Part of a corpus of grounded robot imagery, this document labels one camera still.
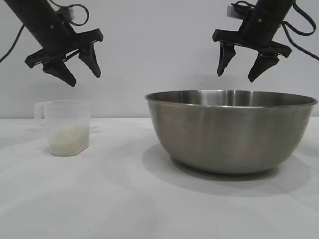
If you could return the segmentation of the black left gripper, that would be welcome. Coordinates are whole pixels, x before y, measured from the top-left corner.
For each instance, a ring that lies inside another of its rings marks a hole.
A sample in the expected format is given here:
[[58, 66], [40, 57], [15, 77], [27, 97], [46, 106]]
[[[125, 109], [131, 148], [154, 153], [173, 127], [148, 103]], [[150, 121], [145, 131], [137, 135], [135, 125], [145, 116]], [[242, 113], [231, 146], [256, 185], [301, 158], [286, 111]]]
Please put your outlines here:
[[79, 59], [96, 78], [101, 77], [94, 49], [94, 43], [103, 40], [103, 34], [98, 28], [76, 33], [68, 22], [62, 21], [60, 15], [53, 11], [28, 13], [24, 18], [24, 25], [42, 46], [41, 50], [26, 58], [25, 62], [29, 68], [47, 62], [43, 64], [46, 74], [75, 87], [76, 79], [63, 60], [69, 52], [79, 50]]

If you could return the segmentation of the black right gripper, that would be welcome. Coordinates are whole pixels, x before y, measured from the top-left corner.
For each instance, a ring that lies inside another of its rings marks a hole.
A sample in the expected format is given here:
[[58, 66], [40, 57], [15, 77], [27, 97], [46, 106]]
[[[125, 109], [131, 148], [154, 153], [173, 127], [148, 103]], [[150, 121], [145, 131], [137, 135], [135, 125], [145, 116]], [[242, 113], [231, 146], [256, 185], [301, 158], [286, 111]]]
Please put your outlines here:
[[279, 28], [279, 24], [271, 20], [269, 16], [252, 8], [229, 8], [227, 16], [243, 20], [238, 31], [216, 29], [213, 33], [213, 41], [220, 42], [220, 55], [217, 75], [224, 73], [231, 59], [236, 55], [234, 45], [256, 50], [258, 54], [252, 66], [248, 79], [252, 83], [262, 73], [275, 66], [279, 62], [278, 55], [289, 57], [292, 50], [272, 39]]

